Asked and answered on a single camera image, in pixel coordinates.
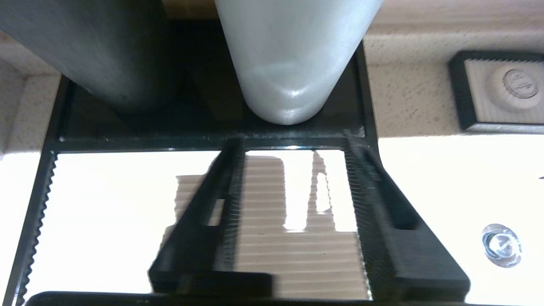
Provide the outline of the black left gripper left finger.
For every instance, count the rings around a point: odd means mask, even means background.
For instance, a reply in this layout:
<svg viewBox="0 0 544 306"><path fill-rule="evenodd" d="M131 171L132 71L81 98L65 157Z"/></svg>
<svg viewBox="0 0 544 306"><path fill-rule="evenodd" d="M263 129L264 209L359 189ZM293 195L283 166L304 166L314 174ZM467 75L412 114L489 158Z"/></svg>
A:
<svg viewBox="0 0 544 306"><path fill-rule="evenodd" d="M226 141L148 270L153 292L272 296L272 275L234 270L244 160L243 141Z"/></svg>

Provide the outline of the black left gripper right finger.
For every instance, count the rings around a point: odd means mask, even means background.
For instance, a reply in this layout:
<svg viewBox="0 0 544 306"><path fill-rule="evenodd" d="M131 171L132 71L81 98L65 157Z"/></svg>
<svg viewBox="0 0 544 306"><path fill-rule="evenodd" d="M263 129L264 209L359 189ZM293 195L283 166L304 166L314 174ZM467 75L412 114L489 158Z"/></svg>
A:
<svg viewBox="0 0 544 306"><path fill-rule="evenodd" d="M464 302L470 279L420 217L371 147L343 147L362 260L373 300Z"/></svg>

